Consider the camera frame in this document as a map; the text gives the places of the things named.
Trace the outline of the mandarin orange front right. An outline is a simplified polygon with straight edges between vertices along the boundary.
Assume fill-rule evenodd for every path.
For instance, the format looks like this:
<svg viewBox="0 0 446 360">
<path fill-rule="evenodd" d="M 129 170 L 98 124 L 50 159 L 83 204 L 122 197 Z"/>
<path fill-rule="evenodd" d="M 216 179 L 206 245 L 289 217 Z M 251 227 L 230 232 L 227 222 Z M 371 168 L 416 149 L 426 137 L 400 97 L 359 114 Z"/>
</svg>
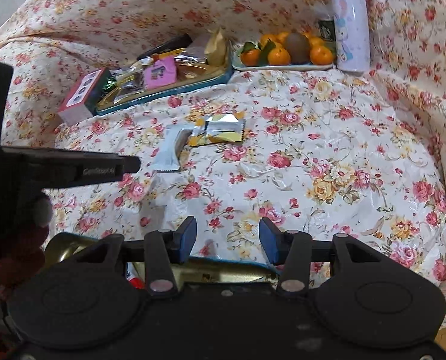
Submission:
<svg viewBox="0 0 446 360">
<path fill-rule="evenodd" d="M 326 46 L 314 46 L 310 50 L 310 61 L 314 65 L 330 65 L 334 63 L 334 60 L 332 51 Z"/>
</svg>

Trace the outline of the clear walnut snack packet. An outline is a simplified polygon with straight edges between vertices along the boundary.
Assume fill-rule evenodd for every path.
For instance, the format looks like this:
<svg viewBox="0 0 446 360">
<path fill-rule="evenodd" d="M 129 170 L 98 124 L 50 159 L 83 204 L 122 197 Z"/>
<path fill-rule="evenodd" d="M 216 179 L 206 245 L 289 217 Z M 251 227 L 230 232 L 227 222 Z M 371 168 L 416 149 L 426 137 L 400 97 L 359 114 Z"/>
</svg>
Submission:
<svg viewBox="0 0 446 360">
<path fill-rule="evenodd" d="M 145 92 L 144 70 L 137 69 L 117 76 L 114 105 L 129 102 Z"/>
</svg>

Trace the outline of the purple bunny thermos bottle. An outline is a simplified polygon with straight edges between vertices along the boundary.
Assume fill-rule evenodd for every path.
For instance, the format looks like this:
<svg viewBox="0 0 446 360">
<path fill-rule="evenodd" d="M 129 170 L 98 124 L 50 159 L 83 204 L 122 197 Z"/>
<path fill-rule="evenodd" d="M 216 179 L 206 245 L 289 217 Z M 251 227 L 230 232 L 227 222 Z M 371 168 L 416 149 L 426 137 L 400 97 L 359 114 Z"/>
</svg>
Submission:
<svg viewBox="0 0 446 360">
<path fill-rule="evenodd" d="M 338 68 L 343 72 L 367 72 L 370 68 L 370 47 L 366 0 L 331 2 Z"/>
</svg>

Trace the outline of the red white tea box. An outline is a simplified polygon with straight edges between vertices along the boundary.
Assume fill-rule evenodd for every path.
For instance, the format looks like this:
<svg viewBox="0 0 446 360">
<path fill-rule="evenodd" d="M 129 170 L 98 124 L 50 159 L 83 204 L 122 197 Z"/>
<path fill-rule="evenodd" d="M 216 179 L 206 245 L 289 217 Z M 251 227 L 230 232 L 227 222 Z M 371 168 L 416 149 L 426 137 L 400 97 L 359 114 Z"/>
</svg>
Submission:
<svg viewBox="0 0 446 360">
<path fill-rule="evenodd" d="M 105 67 L 89 72 L 74 83 L 57 112 L 65 124 L 72 126 L 95 116 L 110 75 L 110 70 Z"/>
</svg>

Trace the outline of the beige paper snack packet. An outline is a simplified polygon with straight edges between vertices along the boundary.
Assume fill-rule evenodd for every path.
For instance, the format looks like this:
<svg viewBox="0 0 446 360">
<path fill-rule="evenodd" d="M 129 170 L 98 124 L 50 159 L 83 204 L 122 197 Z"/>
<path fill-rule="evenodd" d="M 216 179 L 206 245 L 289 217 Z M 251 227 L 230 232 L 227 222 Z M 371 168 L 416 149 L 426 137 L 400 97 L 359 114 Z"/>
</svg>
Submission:
<svg viewBox="0 0 446 360">
<path fill-rule="evenodd" d="M 210 66 L 222 66 L 226 60 L 229 48 L 229 39 L 222 27 L 211 32 L 210 38 L 205 46 L 204 55 Z"/>
</svg>

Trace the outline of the black starbucks can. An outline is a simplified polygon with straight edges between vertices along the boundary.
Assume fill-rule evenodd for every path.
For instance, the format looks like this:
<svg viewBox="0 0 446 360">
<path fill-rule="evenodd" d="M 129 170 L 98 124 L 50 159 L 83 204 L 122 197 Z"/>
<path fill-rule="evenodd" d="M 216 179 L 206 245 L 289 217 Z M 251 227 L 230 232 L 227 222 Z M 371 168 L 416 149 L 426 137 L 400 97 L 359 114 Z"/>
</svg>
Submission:
<svg viewBox="0 0 446 360">
<path fill-rule="evenodd" d="M 320 32 L 320 37 L 324 41 L 335 42 L 335 23 L 333 19 L 319 19 L 318 28 Z"/>
</svg>

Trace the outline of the white fruit plate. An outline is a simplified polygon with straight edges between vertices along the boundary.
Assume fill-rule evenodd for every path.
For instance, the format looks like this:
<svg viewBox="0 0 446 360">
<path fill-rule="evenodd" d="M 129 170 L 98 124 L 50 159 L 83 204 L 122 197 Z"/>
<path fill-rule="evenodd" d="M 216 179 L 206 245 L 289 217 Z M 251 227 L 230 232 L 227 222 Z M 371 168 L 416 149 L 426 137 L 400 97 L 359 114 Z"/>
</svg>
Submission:
<svg viewBox="0 0 446 360">
<path fill-rule="evenodd" d="M 232 67 L 234 70 L 240 72 L 253 72 L 257 70 L 308 72 L 308 71 L 327 71 L 335 67 L 333 63 L 327 65 L 314 65 L 312 63 L 305 63 L 305 64 L 264 65 L 264 66 L 248 67 L 240 59 L 242 50 L 243 50 L 242 46 L 233 47 L 233 54 L 232 54 Z"/>
</svg>

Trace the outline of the purple green foil candies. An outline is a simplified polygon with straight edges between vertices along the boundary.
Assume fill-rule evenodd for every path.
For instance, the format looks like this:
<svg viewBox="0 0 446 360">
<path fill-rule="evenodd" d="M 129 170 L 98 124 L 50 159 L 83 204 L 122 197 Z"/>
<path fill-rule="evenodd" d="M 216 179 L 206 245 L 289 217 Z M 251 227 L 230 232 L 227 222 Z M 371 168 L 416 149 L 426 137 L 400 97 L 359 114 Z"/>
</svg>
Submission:
<svg viewBox="0 0 446 360">
<path fill-rule="evenodd" d="M 109 93 L 117 87 L 117 80 L 114 76 L 109 76 L 105 80 L 105 84 L 102 86 L 102 91 L 104 93 Z"/>
</svg>

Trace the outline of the black remote control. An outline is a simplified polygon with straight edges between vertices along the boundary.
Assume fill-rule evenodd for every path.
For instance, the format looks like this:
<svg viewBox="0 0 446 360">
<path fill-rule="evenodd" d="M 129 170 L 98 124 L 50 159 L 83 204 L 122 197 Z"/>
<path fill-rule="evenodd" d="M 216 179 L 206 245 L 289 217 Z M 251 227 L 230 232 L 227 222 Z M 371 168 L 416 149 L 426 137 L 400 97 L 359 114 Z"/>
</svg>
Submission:
<svg viewBox="0 0 446 360">
<path fill-rule="evenodd" d="M 150 57 L 151 55 L 159 55 L 168 51 L 174 51 L 175 49 L 186 48 L 191 45 L 193 42 L 190 35 L 184 33 L 182 35 L 176 36 L 169 41 L 162 43 L 159 46 L 156 46 L 152 49 L 149 49 L 137 57 L 137 60 L 144 59 L 146 57 Z"/>
</svg>

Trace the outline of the white plain snack packet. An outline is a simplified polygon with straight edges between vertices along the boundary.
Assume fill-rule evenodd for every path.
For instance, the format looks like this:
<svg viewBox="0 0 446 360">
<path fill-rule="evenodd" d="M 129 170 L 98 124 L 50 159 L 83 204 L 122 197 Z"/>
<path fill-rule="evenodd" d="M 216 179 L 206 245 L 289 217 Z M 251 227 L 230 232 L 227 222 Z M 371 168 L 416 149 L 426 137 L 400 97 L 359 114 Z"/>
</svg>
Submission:
<svg viewBox="0 0 446 360">
<path fill-rule="evenodd" d="M 179 157 L 192 132 L 191 124 L 168 126 L 151 169 L 157 172 L 178 172 L 181 169 Z"/>
</svg>

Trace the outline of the orange snack packet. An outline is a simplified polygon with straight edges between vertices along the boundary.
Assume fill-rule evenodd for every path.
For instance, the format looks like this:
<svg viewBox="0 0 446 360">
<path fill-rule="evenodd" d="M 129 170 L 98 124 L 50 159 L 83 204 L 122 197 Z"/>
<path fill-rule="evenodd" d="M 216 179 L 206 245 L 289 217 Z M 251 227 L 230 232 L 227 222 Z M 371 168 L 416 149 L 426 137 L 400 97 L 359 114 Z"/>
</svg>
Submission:
<svg viewBox="0 0 446 360">
<path fill-rule="evenodd" d="M 178 55 L 180 55 L 181 53 L 183 53 L 185 51 L 185 48 L 178 48 L 178 49 L 174 49 L 174 50 L 169 50 L 160 54 L 156 54 L 154 53 L 153 55 L 151 55 L 151 58 L 154 61 L 160 60 L 160 59 L 165 59 L 167 57 L 176 57 Z"/>
</svg>

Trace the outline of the mandarin orange with leaf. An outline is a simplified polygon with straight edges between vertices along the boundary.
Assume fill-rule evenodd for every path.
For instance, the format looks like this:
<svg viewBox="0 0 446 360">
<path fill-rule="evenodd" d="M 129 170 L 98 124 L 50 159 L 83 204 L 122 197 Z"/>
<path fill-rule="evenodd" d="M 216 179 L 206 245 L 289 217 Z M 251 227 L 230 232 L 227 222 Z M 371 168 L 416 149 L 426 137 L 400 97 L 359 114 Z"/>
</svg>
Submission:
<svg viewBox="0 0 446 360">
<path fill-rule="evenodd" d="M 258 66 L 260 53 L 261 49 L 255 43 L 245 42 L 240 53 L 241 63 L 246 67 Z"/>
</svg>

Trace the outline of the silver yellow snack wrapper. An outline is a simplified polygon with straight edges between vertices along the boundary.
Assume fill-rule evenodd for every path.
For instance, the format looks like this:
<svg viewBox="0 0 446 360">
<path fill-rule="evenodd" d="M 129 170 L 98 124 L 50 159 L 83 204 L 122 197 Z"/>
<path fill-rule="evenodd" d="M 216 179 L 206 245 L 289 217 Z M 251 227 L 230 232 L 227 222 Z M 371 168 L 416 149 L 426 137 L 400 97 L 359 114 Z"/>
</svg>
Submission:
<svg viewBox="0 0 446 360">
<path fill-rule="evenodd" d="M 206 115 L 198 119 L 189 138 L 192 147 L 242 143 L 245 129 L 243 112 Z"/>
</svg>

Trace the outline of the pink snack packet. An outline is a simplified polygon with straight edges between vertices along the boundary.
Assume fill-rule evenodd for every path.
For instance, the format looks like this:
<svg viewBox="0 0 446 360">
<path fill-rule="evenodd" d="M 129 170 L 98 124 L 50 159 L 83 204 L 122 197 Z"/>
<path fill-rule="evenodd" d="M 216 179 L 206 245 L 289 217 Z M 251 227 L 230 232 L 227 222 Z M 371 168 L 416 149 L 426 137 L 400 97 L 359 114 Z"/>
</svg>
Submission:
<svg viewBox="0 0 446 360">
<path fill-rule="evenodd" d="M 176 80 L 177 69 L 172 55 L 158 59 L 144 71 L 144 86 L 148 90 L 172 85 Z"/>
</svg>

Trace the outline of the gold teal tin tray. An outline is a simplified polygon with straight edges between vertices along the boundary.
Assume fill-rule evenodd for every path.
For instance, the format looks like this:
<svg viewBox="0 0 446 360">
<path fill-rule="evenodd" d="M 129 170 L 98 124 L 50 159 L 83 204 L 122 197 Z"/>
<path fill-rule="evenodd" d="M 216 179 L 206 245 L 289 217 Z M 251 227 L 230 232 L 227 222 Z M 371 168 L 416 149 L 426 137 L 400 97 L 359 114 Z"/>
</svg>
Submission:
<svg viewBox="0 0 446 360">
<path fill-rule="evenodd" d="M 201 63 L 177 63 L 176 82 L 158 88 L 116 89 L 104 96 L 96 105 L 98 116 L 120 111 L 138 104 L 145 104 L 158 98 L 203 89 L 208 86 L 225 84 L 233 75 L 233 57 L 229 49 L 221 66 L 214 67 Z"/>
</svg>

